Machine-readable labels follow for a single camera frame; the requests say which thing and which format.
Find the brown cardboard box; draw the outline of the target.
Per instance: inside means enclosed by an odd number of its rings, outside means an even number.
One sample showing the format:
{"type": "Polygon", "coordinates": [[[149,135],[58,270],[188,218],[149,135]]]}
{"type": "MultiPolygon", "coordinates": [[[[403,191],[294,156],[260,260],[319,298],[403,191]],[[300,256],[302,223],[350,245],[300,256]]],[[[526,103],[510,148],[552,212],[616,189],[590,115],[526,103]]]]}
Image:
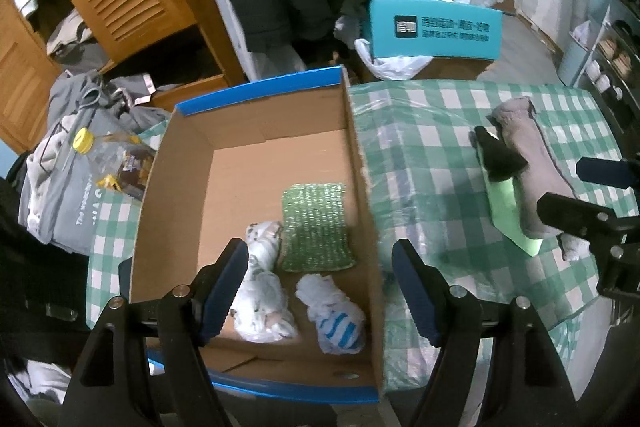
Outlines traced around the brown cardboard box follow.
{"type": "MultiPolygon", "coordinates": [[[[480,60],[479,58],[461,57],[437,57],[427,64],[413,79],[417,80],[477,80],[483,72],[492,69],[495,61],[480,60]]],[[[392,74],[375,74],[367,68],[367,65],[358,58],[355,75],[360,82],[373,82],[378,80],[392,80],[392,74]]]]}

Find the white shoe rack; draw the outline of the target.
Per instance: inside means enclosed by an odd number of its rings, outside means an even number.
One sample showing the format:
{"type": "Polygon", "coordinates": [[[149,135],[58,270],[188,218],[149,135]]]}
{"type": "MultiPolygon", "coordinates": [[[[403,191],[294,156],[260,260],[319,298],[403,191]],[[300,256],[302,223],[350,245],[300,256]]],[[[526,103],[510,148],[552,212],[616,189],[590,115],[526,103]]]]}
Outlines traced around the white shoe rack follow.
{"type": "Polygon", "coordinates": [[[619,132],[639,132],[639,0],[608,0],[570,32],[562,83],[594,93],[619,132]]]}

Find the white plastic bag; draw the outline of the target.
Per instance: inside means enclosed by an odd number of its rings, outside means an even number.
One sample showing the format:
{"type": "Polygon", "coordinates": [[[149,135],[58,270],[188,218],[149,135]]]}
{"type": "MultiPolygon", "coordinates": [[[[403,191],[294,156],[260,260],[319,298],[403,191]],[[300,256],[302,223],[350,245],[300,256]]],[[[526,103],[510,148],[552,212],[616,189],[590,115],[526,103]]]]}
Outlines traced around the white plastic bag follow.
{"type": "Polygon", "coordinates": [[[397,55],[374,58],[371,43],[360,37],[360,20],[350,15],[341,15],[334,24],[334,37],[358,57],[359,64],[376,79],[410,80],[427,68],[434,57],[426,55],[397,55]]]}

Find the grey printed tote bag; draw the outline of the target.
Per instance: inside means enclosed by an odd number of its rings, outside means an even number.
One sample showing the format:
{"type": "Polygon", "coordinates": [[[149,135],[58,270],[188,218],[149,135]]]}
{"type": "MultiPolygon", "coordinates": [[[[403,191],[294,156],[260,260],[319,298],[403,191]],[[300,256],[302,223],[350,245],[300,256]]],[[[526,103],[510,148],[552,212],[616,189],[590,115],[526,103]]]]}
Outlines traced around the grey printed tote bag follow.
{"type": "Polygon", "coordinates": [[[140,134],[169,118],[149,107],[156,92],[148,74],[104,79],[98,72],[58,77],[47,105],[46,134],[26,159],[17,221],[43,244],[89,254],[101,199],[85,157],[72,147],[81,128],[98,135],[140,134]]]}

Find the small grey sock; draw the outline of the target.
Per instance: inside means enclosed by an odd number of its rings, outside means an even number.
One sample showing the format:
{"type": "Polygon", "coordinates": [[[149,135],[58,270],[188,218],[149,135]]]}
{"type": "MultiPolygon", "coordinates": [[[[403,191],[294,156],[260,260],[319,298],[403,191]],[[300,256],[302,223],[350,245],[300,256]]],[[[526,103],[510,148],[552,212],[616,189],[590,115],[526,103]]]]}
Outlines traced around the small grey sock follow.
{"type": "Polygon", "coordinates": [[[586,259],[591,255],[590,243],[585,239],[565,232],[561,233],[558,239],[564,261],[573,262],[586,259]]]}

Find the plastic bottle yellow cap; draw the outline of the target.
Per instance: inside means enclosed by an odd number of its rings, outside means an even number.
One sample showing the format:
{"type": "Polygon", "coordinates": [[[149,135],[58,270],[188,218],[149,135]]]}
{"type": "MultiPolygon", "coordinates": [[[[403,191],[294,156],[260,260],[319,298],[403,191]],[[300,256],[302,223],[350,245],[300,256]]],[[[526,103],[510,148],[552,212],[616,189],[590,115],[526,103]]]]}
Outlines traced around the plastic bottle yellow cap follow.
{"type": "Polygon", "coordinates": [[[93,180],[101,188],[142,200],[155,159],[155,150],[125,131],[97,135],[79,129],[73,150],[89,161],[93,180]]]}

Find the large grey fleece sock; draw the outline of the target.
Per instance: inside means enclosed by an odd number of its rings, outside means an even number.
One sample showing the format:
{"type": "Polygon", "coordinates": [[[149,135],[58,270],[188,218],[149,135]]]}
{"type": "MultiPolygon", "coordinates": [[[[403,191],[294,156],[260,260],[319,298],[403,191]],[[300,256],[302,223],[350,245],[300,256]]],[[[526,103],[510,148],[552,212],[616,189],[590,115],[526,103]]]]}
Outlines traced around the large grey fleece sock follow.
{"type": "Polygon", "coordinates": [[[547,193],[572,199],[576,195],[556,165],[535,114],[532,100],[521,96],[501,103],[492,111],[490,119],[498,126],[500,138],[506,147],[527,162],[515,181],[521,229],[530,239],[548,239],[559,235],[561,231],[540,220],[538,200],[547,193]]]}

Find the teal shoe box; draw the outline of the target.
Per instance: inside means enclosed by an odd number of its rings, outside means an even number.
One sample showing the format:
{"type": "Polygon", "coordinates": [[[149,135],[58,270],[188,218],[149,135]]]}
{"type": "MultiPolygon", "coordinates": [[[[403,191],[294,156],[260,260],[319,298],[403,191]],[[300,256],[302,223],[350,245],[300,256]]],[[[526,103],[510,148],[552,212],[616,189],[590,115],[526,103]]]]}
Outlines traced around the teal shoe box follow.
{"type": "Polygon", "coordinates": [[[502,13],[442,0],[371,0],[363,38],[375,58],[432,56],[495,61],[502,13]]]}

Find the white patterned rolled cloth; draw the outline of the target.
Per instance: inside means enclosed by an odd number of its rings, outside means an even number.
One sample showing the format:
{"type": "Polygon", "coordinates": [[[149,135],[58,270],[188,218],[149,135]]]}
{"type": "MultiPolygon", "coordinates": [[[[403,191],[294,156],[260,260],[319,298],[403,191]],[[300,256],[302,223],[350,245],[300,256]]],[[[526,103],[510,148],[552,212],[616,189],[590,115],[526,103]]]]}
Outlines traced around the white patterned rolled cloth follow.
{"type": "Polygon", "coordinates": [[[298,335],[288,296],[274,273],[282,232],[280,221],[252,223],[246,229],[247,269],[231,316],[235,332],[250,343],[278,343],[298,335]]]}

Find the blue cardboard box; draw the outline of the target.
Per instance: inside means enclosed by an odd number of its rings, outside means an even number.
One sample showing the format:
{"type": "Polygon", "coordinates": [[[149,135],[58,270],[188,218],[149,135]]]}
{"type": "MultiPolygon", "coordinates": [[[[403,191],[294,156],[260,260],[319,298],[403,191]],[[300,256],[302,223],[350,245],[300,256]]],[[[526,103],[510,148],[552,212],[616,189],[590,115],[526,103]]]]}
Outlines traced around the blue cardboard box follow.
{"type": "Polygon", "coordinates": [[[248,343],[226,323],[201,355],[220,387],[290,401],[375,403],[382,386],[378,234],[341,67],[244,83],[177,104],[142,202],[130,296],[137,303],[154,300],[190,283],[249,225],[281,220],[284,191],[311,183],[345,189],[356,262],[333,278],[366,314],[363,350],[323,353],[306,307],[291,298],[295,338],[248,343]]]}

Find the light green cloth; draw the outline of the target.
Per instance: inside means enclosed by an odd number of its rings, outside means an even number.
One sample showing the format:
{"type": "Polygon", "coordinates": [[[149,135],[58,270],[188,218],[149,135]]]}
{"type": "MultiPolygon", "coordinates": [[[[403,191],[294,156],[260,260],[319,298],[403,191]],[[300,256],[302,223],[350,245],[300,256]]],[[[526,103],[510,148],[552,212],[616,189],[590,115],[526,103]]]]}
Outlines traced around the light green cloth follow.
{"type": "Polygon", "coordinates": [[[521,229],[520,210],[515,197],[513,180],[490,181],[488,170],[484,163],[482,148],[477,145],[476,151],[485,183],[491,223],[507,239],[510,239],[520,251],[523,251],[528,257],[536,257],[539,254],[542,240],[531,239],[521,229]]]}

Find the green white checkered tablecloth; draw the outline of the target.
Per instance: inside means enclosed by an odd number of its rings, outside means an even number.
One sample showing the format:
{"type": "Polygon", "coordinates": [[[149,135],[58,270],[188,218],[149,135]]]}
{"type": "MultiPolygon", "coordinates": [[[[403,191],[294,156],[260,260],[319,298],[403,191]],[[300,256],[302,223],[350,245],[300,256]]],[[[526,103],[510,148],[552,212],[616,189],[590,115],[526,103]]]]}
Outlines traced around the green white checkered tablecloth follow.
{"type": "MultiPolygon", "coordinates": [[[[597,298],[591,259],[564,261],[547,239],[528,257],[490,220],[480,162],[470,134],[500,103],[524,95],[564,176],[574,179],[579,158],[620,157],[596,101],[562,86],[423,80],[348,85],[367,202],[378,234],[381,281],[382,386],[396,391],[424,385],[436,352],[410,320],[390,269],[397,239],[410,239],[447,281],[480,298],[506,303],[530,299],[564,363],[576,355],[585,309],[597,298]]],[[[142,202],[104,196],[90,256],[87,314],[96,321],[117,294],[117,267],[134,261],[142,202]]]]}

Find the green sponge cloth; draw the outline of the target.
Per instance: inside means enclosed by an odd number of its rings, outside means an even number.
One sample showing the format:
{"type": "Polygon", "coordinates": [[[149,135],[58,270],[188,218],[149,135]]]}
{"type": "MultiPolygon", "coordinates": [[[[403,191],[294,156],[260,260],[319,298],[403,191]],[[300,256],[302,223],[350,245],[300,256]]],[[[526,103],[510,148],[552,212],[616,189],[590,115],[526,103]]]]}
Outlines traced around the green sponge cloth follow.
{"type": "Polygon", "coordinates": [[[282,194],[282,261],[288,273],[352,268],[341,183],[295,184],[282,194]]]}

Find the white sock blue stripes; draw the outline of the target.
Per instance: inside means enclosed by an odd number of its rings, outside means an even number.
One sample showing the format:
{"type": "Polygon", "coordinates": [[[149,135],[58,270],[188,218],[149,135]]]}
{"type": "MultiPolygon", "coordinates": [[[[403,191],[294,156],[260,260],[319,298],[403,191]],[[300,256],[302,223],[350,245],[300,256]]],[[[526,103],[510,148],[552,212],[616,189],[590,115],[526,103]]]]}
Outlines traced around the white sock blue stripes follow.
{"type": "Polygon", "coordinates": [[[305,274],[295,296],[316,326],[318,345],[326,355],[356,355],[366,344],[366,316],[338,288],[331,275],[305,274]]]}

